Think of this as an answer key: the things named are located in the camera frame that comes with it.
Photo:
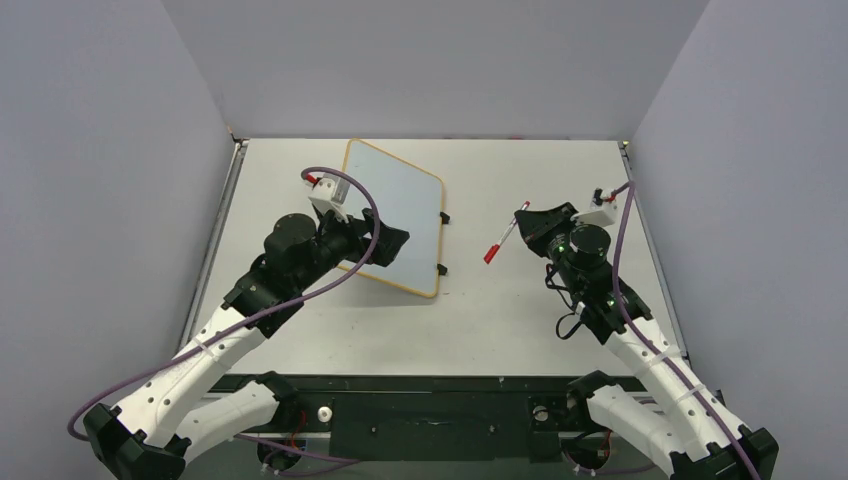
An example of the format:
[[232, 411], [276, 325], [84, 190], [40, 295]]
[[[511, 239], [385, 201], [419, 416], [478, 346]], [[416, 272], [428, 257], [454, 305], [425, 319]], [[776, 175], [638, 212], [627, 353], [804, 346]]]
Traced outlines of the white red marker pen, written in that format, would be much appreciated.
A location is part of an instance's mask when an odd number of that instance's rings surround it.
[[500, 244], [500, 245], [501, 245], [501, 247], [503, 246], [503, 244], [504, 244], [504, 243], [508, 240], [509, 236], [511, 235], [511, 233], [513, 232], [513, 230], [515, 229], [515, 227], [516, 227], [516, 225], [517, 225], [516, 213], [517, 213], [517, 212], [520, 212], [520, 211], [526, 211], [526, 210], [528, 209], [528, 207], [529, 207], [529, 206], [530, 206], [530, 201], [525, 201], [525, 202], [521, 205], [521, 207], [513, 213], [513, 215], [512, 215], [512, 217], [510, 218], [510, 221], [509, 221], [509, 223], [508, 223], [508, 225], [507, 225], [506, 229], [504, 230], [504, 232], [502, 233], [502, 235], [499, 237], [499, 239], [498, 239], [498, 240], [497, 240], [494, 244]]

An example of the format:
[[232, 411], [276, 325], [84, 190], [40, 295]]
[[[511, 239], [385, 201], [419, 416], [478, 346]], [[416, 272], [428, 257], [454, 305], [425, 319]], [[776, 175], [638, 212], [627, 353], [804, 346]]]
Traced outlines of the yellow-framed whiteboard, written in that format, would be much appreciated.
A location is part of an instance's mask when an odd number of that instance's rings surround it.
[[440, 278], [443, 181], [360, 139], [347, 143], [342, 171], [371, 194], [384, 224], [410, 234], [390, 266], [365, 265], [358, 274], [421, 297], [434, 297]]

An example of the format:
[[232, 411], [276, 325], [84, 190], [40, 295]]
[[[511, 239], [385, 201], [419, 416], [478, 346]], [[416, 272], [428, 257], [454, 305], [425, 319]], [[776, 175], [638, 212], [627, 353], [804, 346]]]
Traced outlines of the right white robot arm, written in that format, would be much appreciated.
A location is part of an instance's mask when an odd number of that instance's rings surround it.
[[601, 371], [571, 383], [566, 418], [578, 427], [618, 434], [670, 479], [769, 479], [779, 446], [753, 430], [698, 379], [663, 334], [650, 309], [608, 258], [607, 230], [581, 222], [570, 203], [517, 210], [525, 245], [548, 260], [546, 276], [569, 295], [573, 311], [599, 344], [650, 394], [645, 405]]

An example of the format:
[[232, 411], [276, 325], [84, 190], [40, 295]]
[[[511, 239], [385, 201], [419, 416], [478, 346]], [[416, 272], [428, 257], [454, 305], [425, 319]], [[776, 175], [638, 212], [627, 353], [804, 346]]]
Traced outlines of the red marker cap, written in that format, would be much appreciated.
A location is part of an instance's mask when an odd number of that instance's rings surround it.
[[486, 252], [486, 254], [484, 255], [484, 257], [483, 257], [483, 261], [484, 261], [486, 264], [490, 264], [490, 263], [492, 262], [492, 260], [494, 259], [494, 257], [497, 255], [497, 253], [498, 253], [498, 251], [500, 250], [500, 248], [501, 248], [501, 245], [500, 245], [500, 244], [494, 244], [494, 245], [492, 245], [492, 246], [489, 248], [489, 250]]

